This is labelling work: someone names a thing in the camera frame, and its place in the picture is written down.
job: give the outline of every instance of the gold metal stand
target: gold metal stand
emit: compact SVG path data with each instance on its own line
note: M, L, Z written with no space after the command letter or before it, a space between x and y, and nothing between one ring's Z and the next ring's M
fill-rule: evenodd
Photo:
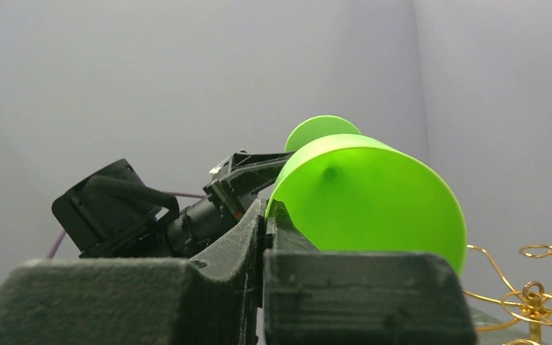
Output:
M494 269L500 276L500 279L505 283L509 290L511 290L509 293L500 298L500 300L477 295L476 293L472 293L470 291L464 291L467 295L473 298L501 305L507 313L513 316L512 320L501 323L500 325L477 327L477 332L497 331L500 329L511 327L520 321L526 321L529 323L530 327L528 339L518 339L505 345L541 345L542 327L550 326L552 328L552 309L545 307L545 302L552 300L552 291L550 291L550 293L545 293L545 288L543 287L543 285L535 281L526 284L521 291L516 290L509 283L509 280L505 277L505 275L502 274L502 271L492 258L492 255L490 255L486 249L470 244L466 247L483 253L485 257L489 260L489 263L494 267ZM545 252L541 254L532 254L529 252L529 250L531 249L543 249L545 250ZM520 249L520 253L521 255L524 255L526 257L541 259L544 257L550 257L552 255L552 246L526 246ZM516 297L520 302L509 301L511 297ZM519 311L515 312L512 310L513 308L516 308Z

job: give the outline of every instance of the gray wall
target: gray wall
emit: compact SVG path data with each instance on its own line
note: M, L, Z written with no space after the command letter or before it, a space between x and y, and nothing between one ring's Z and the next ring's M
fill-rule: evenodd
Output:
M94 170L196 192L318 114L428 159L411 1L0 1L0 282Z
M518 253L552 244L552 1L417 1L416 14L431 165L462 204L469 242L518 289L552 288L552 259ZM467 262L467 287L507 292L479 253Z

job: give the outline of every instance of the purple cable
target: purple cable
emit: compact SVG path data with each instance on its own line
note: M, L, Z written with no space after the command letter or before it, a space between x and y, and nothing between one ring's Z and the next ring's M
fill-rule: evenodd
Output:
M172 196L180 196L181 198L196 198L196 199L202 199L206 195L202 194L195 194L195 193L185 193L185 192L167 192L168 194ZM62 244L63 240L66 237L66 231L62 230L60 234L58 235L58 238L56 239L56 242L52 245L52 248L50 248L50 251L47 253L46 259L53 259L56 255L56 252L58 251L58 248L60 248L60 245Z

